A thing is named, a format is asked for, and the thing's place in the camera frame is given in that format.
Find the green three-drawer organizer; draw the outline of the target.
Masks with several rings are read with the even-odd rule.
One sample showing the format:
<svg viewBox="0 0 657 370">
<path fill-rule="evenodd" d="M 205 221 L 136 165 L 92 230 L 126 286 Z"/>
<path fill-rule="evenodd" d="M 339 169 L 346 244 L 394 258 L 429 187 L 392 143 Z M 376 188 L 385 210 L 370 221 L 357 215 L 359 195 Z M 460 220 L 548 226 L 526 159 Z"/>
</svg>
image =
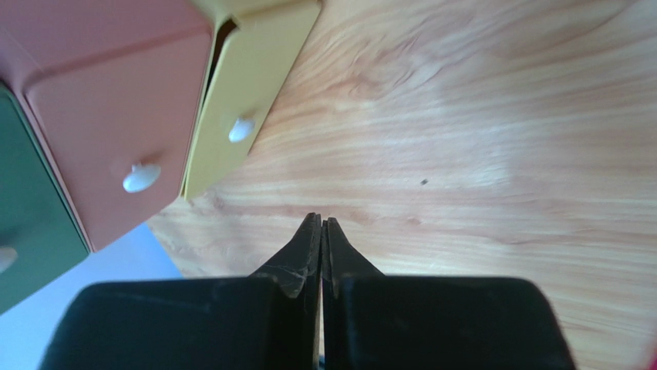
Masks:
<svg viewBox="0 0 657 370">
<path fill-rule="evenodd" d="M 189 1 L 1 3 L 1 309 L 178 198 L 212 46 Z"/>
</svg>

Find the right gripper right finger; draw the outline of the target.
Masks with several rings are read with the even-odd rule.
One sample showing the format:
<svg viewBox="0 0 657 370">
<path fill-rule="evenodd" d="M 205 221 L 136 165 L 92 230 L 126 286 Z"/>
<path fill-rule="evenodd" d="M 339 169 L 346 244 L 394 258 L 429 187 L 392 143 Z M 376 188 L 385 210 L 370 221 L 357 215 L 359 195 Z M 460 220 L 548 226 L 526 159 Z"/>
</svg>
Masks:
<svg viewBox="0 0 657 370">
<path fill-rule="evenodd" d="M 345 278 L 382 277 L 384 273 L 359 253 L 347 239 L 339 222 L 322 222 L 322 304 L 325 368 L 341 369 L 349 360 L 344 339 L 345 319 L 340 305 L 340 284 Z"/>
</svg>

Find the yellow bottom drawer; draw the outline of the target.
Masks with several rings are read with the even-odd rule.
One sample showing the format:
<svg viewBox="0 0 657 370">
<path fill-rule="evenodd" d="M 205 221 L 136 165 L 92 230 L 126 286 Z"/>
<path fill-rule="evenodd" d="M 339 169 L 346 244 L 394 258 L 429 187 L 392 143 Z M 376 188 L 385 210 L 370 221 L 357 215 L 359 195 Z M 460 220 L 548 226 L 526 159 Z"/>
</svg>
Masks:
<svg viewBox="0 0 657 370">
<path fill-rule="evenodd" d="M 322 8 L 320 1 L 196 1 L 213 46 L 181 195 L 239 167 Z"/>
</svg>

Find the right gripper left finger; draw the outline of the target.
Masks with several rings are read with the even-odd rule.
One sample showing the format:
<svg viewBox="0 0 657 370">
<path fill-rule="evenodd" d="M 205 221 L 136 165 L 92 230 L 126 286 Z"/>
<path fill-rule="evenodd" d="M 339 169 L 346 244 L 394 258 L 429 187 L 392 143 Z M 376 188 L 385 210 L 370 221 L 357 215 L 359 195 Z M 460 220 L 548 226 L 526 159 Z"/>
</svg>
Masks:
<svg viewBox="0 0 657 370">
<path fill-rule="evenodd" d="M 267 309 L 267 369 L 319 368 L 321 236 L 321 216 L 306 215 L 291 240 L 250 274 L 275 284 Z"/>
</svg>

